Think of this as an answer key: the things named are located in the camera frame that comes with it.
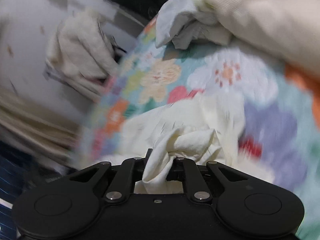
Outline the cream bow-print garment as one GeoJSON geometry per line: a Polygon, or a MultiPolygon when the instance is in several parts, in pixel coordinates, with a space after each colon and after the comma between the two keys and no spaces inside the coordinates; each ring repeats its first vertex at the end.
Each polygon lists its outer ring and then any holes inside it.
{"type": "Polygon", "coordinates": [[[182,184],[166,177],[177,157],[204,165],[221,163],[272,183],[274,172],[238,148],[245,128],[244,99],[228,94],[197,95],[157,107],[126,120],[114,153],[105,157],[113,165],[125,159],[145,157],[142,178],[136,193],[181,193],[182,184]]]}

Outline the light grey garment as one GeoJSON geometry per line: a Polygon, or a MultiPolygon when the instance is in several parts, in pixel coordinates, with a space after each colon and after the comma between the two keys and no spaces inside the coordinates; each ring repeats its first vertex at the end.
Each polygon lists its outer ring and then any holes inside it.
{"type": "Polygon", "coordinates": [[[176,49],[186,50],[191,42],[209,41],[229,44],[232,34],[224,28],[211,10],[201,10],[198,0],[168,0],[156,19],[156,47],[172,42],[176,49]]]}

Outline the cream waffle-knit garment green trim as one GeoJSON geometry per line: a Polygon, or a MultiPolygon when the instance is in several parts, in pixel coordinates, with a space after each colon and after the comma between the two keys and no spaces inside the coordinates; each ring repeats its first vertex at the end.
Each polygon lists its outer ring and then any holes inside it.
{"type": "Polygon", "coordinates": [[[196,0],[234,36],[319,74],[319,0],[196,0]]]}

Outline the floral quilted bedspread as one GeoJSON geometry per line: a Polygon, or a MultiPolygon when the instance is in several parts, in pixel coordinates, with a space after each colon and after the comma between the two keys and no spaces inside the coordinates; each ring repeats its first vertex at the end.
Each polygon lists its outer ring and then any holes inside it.
{"type": "Polygon", "coordinates": [[[178,50],[157,48],[155,32],[150,23],[121,60],[120,75],[106,84],[81,129],[75,166],[107,161],[129,118],[197,95],[239,96],[245,109],[239,150],[270,168],[273,184],[302,200],[297,236],[319,239],[319,82],[238,39],[227,47],[178,50]]]}

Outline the beige cloth pile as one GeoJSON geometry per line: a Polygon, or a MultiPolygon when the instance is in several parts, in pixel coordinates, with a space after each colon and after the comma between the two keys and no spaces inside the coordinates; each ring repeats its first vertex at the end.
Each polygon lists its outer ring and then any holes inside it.
{"type": "Polygon", "coordinates": [[[102,14],[86,9],[63,20],[47,43],[46,65],[91,101],[100,99],[104,82],[119,70],[104,22],[102,14]]]}

